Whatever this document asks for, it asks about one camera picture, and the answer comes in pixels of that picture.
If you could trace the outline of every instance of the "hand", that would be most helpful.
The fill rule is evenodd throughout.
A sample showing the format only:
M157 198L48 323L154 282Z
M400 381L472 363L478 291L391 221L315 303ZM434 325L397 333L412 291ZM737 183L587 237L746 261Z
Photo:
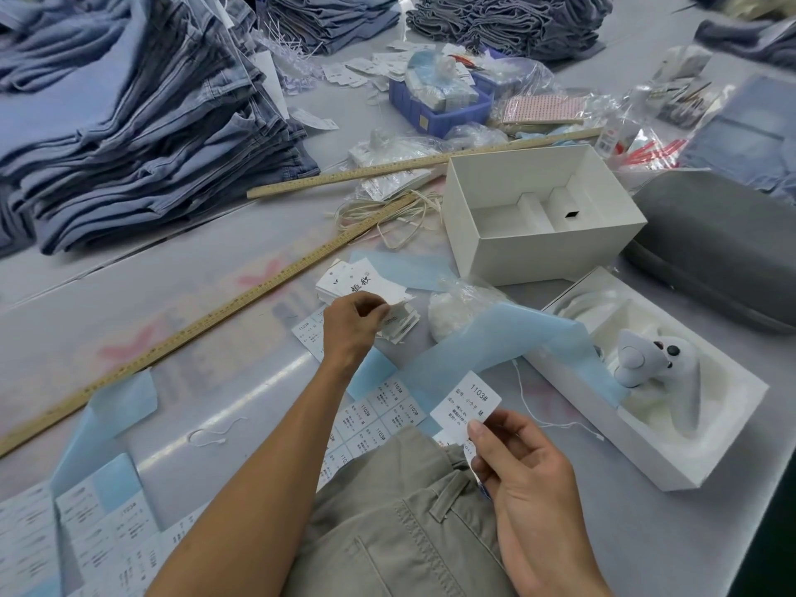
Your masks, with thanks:
M373 346L389 311L382 298L367 291L332 301L323 312L323 362L353 374Z
M605 597L572 464L518 412L497 409L467 433L471 464L495 505L505 570L522 597Z

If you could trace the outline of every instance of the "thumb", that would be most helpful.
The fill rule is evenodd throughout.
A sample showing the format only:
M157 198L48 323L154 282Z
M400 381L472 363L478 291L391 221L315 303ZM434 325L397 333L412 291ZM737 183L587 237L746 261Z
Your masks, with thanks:
M389 313L390 305L384 303L381 304L381 306L371 310L370 313L365 317L365 320L367 320L368 326L373 329L373 332L375 332L379 330L379 325Z
M467 434L475 444L478 456L486 461L500 479L510 478L524 469L523 464L517 461L506 445L482 422L472 420L467 423Z

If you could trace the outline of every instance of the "cardboard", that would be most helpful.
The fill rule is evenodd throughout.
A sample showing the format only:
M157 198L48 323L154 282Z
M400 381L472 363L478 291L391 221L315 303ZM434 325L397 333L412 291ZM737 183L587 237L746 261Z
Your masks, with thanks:
M639 388L615 408L544 347L525 358L658 488L698 488L760 405L768 386L603 268L595 268L544 311L558 313L576 296L593 292L602 292L604 303L576 317L602 349L609 368L622 328L642 334L660 328L663 335L688 340L700 352L702 414L694 438L675 430L666 402L643 400Z
M588 145L452 158L443 219L459 275L494 286L577 280L646 223Z

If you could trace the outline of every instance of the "belt loop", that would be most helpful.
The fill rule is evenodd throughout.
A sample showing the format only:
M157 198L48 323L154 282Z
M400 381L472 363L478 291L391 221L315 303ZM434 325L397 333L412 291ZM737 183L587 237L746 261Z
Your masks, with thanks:
M447 512L451 510L454 501L459 498L459 494L466 488L469 481L470 479L467 477L466 473L461 470L456 470L451 481L445 486L445 489L429 511L432 518L434 518L437 523L443 523Z

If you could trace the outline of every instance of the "gray case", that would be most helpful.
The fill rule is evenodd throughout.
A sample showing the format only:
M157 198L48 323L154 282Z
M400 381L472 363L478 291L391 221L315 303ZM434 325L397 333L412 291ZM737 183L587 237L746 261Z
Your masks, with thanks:
M667 172L633 198L636 267L757 328L796 332L796 208L711 172Z

